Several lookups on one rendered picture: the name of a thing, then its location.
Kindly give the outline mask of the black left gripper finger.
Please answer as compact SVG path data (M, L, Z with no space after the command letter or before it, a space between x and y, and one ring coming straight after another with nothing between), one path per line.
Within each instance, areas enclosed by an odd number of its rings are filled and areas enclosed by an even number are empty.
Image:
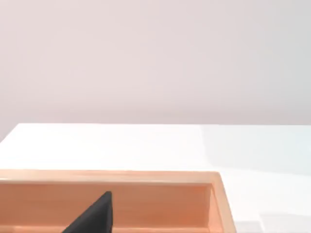
M68 225L62 233L112 233L112 229L112 192L107 191Z

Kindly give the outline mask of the shallow salmon-coloured box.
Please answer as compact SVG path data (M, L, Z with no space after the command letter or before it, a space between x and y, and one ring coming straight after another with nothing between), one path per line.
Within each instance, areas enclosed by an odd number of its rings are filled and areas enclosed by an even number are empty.
M215 171L0 169L0 233L61 233L110 191L112 233L237 233Z

